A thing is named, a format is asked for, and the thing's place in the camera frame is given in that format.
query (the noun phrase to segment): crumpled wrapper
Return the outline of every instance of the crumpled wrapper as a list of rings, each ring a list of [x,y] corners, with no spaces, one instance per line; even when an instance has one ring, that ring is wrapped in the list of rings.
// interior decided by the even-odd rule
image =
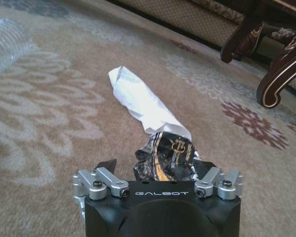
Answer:
[[[158,132],[136,151],[138,160],[134,174],[138,181],[195,181],[201,159],[193,144],[186,138]]]

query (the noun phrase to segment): floor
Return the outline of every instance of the floor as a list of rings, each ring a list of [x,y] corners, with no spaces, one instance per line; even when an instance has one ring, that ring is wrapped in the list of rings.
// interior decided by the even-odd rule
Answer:
[[[265,70],[105,1],[0,0],[34,47],[0,76],[0,237],[84,236],[71,175],[117,158],[134,179],[148,140],[112,94],[125,65],[192,133],[203,160],[245,176],[240,236],[296,236],[296,98],[272,110],[255,88]]]

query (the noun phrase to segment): crumpled paper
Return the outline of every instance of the crumpled paper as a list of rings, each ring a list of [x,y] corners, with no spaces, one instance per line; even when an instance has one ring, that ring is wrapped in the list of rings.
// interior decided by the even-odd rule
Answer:
[[[120,66],[111,70],[109,77],[114,96],[133,117],[142,122],[146,133],[171,132],[192,141],[191,133],[133,72]]]

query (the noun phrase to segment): beige carpet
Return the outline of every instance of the beige carpet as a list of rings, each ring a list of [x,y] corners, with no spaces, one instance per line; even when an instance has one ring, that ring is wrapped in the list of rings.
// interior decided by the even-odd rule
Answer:
[[[244,173],[240,236],[296,237],[294,96],[283,91],[277,108],[261,108],[258,65],[224,64],[110,3],[41,4],[0,0],[0,18],[23,23],[36,43],[0,76],[0,237],[82,237],[74,171],[117,158],[116,174],[134,179],[148,135],[112,94],[108,71],[120,65],[191,131],[204,160]]]

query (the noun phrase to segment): bolt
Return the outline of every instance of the bolt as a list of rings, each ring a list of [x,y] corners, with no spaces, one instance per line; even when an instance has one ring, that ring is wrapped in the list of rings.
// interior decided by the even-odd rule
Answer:
[[[95,188],[98,188],[98,187],[102,186],[102,181],[101,180],[93,181],[93,186]]]
[[[230,188],[232,186],[232,182],[230,180],[223,180],[222,185]]]
[[[122,190],[121,196],[122,196],[122,198],[128,197],[129,196],[129,190],[128,189]]]
[[[203,198],[205,196],[205,191],[203,189],[198,189],[198,190],[196,190],[195,194],[199,198]]]

